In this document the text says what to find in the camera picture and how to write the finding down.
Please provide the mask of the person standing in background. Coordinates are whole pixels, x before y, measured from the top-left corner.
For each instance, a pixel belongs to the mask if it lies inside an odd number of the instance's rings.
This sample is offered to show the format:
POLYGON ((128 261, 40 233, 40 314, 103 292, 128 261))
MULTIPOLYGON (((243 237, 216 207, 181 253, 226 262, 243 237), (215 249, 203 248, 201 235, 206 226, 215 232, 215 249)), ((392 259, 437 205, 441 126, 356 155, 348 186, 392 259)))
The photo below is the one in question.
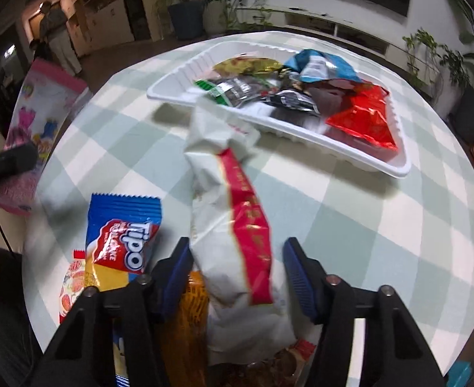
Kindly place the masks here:
POLYGON ((66 27, 67 17, 59 7, 53 8, 50 1, 40 5, 43 17, 39 23, 39 37, 49 44, 51 51, 58 59, 59 65, 72 76, 81 74, 82 67, 72 47, 71 38, 66 27))

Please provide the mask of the pink Pepero snack pack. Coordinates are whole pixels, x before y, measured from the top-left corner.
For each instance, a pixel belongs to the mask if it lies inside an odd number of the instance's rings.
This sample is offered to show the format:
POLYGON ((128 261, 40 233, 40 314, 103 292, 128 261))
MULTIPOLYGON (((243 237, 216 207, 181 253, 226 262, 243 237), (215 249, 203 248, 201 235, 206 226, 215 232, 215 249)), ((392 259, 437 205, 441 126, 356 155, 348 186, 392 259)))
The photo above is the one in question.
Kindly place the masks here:
POLYGON ((44 59, 33 61, 17 97, 5 149, 32 143, 38 158, 32 170, 0 182, 0 208, 22 216, 31 213, 38 181, 62 126, 75 119, 91 97, 84 80, 44 59))

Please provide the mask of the red snack bag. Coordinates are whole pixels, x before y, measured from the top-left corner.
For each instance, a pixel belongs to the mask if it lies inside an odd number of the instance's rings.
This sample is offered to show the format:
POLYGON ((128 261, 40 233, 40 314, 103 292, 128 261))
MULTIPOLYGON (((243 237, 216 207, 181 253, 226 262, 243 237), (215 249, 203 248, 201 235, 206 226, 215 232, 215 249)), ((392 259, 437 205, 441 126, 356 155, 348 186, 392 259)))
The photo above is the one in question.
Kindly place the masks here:
POLYGON ((326 119, 326 123, 352 137, 371 145, 397 151, 398 147, 387 123, 387 97, 389 92, 371 82, 352 82, 339 112, 326 119))

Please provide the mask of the orange snack pack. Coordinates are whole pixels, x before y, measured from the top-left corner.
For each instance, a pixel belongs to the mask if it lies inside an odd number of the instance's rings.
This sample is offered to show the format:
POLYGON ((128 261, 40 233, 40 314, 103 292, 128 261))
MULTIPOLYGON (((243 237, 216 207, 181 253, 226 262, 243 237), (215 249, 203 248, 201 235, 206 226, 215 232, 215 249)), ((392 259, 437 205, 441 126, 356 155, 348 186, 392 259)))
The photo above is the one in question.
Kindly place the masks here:
POLYGON ((208 305, 201 272, 190 272, 176 312, 165 322, 161 339, 171 386, 206 386, 208 305))

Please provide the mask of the white red-striped snack bag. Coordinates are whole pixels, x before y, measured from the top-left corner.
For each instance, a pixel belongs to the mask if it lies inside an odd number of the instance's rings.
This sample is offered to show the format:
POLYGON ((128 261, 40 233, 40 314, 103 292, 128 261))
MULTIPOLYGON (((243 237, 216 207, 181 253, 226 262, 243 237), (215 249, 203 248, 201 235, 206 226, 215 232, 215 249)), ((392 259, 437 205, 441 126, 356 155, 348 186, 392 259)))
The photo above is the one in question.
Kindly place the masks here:
POLYGON ((296 340, 282 264, 242 161, 260 137, 215 106, 191 113, 184 155, 193 173, 190 249, 209 295, 211 365, 267 359, 296 340))

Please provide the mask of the green clear nut pack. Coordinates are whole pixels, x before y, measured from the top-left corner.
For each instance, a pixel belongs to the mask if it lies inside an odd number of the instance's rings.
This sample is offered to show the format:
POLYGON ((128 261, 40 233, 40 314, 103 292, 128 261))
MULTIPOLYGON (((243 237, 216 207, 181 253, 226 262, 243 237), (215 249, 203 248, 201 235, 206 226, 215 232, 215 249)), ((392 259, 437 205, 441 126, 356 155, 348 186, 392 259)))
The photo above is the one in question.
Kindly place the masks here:
POLYGON ((251 75, 201 79, 194 84, 207 92, 217 104, 226 107, 239 107, 243 103, 260 100, 275 90, 266 80, 251 75))

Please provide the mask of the plant in white pot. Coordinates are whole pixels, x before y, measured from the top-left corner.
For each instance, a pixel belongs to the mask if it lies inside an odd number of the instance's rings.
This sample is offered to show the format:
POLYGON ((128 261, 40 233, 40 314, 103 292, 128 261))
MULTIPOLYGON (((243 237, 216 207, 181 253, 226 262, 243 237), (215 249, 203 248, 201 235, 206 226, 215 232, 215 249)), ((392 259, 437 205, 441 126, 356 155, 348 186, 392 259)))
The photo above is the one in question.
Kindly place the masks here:
POLYGON ((204 0, 203 26, 207 36, 230 32, 264 31, 272 26, 265 0, 204 0))
POLYGON ((425 90, 435 99, 441 94, 446 81, 458 88, 465 88, 469 84, 469 74, 463 66, 460 51, 438 43, 422 28, 402 39, 405 43, 409 83, 412 86, 425 90))

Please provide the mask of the white plastic tray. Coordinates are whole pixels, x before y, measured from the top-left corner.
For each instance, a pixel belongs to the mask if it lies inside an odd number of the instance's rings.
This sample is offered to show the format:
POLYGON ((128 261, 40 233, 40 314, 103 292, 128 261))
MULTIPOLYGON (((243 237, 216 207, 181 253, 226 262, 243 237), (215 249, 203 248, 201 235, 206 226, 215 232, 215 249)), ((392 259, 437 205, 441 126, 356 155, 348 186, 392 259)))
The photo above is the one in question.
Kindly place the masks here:
MULTIPOLYGON (((184 64, 165 74, 147 89, 151 100, 163 101, 175 106, 195 107, 215 105, 208 92, 195 85, 195 80, 226 59, 244 54, 254 54, 281 62, 296 53, 294 49, 238 40, 223 41, 209 45, 201 53, 190 57, 184 64)), ((399 106, 391 95, 386 98, 387 125, 397 149, 375 148, 371 143, 345 134, 330 127, 323 119, 309 114, 289 113, 285 109, 267 105, 262 101, 251 101, 244 107, 225 107, 244 121, 261 131, 277 134, 300 143, 311 144, 349 161, 362 170, 380 171, 395 178, 405 177, 412 163, 407 148, 407 138, 401 124, 399 106)))

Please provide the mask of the gold red round-logo snack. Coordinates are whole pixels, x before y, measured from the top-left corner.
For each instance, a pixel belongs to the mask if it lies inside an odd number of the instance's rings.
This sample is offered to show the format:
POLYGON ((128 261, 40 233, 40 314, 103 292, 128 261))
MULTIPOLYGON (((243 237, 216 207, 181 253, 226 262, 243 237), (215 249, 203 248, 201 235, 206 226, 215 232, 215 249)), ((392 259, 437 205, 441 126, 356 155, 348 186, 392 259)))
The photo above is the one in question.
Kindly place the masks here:
POLYGON ((282 67, 283 64, 275 59, 239 56, 223 60, 212 69, 221 76, 230 77, 236 75, 271 74, 282 67))

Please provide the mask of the blue Tipo snack pack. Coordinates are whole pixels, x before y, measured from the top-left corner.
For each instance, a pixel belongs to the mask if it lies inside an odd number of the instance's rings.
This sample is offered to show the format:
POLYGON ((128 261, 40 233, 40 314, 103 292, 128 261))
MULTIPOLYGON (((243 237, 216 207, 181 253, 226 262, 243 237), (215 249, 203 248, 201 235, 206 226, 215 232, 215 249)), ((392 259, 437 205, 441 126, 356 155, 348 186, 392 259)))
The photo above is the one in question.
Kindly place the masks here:
POLYGON ((115 290, 143 275, 162 218, 158 197, 94 193, 87 213, 84 286, 115 290))

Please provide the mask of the black snack pack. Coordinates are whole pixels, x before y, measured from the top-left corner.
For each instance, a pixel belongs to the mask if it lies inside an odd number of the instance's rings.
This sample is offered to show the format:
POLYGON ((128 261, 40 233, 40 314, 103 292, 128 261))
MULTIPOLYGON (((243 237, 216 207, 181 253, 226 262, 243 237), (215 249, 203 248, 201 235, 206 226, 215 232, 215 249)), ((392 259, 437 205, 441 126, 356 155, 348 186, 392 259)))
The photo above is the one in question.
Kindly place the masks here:
POLYGON ((313 116, 321 115, 316 102, 304 92, 302 82, 298 80, 284 81, 265 101, 273 107, 281 107, 313 116))

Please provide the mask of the checkered green white tablecloth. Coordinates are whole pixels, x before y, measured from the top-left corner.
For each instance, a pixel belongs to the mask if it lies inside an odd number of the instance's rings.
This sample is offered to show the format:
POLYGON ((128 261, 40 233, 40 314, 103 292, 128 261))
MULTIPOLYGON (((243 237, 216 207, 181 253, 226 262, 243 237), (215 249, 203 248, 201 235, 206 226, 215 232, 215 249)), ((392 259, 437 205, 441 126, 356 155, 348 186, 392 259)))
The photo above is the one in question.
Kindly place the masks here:
MULTIPOLYGON (((241 41, 337 53, 389 88, 412 163, 403 179, 273 134, 261 137, 245 170, 275 250, 295 237, 350 285, 393 286, 447 371, 474 330, 474 168, 463 148, 405 80, 370 59, 287 32, 248 33, 241 41)), ((60 139, 39 181, 24 245, 25 304, 41 346, 57 329, 62 281, 74 250, 85 245, 93 193, 160 198, 157 259, 189 234, 192 173, 183 151, 190 119, 146 92, 210 46, 149 55, 109 74, 60 139)))

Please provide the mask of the brown star-pattern snack pack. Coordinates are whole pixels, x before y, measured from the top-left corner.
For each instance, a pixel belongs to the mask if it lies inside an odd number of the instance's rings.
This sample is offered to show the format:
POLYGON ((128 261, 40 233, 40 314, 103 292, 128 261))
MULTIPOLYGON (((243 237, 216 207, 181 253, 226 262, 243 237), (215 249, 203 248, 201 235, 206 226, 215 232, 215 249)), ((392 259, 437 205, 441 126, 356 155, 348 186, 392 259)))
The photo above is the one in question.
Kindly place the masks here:
POLYGON ((223 363, 214 365, 207 371, 207 385, 227 387, 295 386, 315 350, 315 344, 300 339, 269 359, 250 364, 223 363))

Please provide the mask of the white red fruit candy pack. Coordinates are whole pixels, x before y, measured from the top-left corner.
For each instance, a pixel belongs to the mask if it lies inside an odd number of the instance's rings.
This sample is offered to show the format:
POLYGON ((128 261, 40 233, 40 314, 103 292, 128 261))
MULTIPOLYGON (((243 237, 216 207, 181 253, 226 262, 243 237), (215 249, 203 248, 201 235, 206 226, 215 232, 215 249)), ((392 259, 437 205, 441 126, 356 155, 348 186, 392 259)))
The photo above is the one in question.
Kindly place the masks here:
POLYGON ((85 261, 84 250, 74 250, 73 260, 65 272, 62 287, 59 293, 59 322, 62 323, 72 308, 76 299, 85 287, 85 261))

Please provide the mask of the light blue snack bag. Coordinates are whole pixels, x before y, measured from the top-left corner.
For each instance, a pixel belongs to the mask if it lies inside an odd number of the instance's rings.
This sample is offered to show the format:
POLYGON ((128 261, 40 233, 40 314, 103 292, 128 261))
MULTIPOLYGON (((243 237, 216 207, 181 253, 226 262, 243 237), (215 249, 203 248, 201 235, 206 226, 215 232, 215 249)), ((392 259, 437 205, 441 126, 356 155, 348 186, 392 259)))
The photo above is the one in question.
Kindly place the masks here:
POLYGON ((296 53, 283 66, 297 73, 303 83, 325 80, 361 82, 354 68, 345 59, 313 49, 304 49, 296 53))

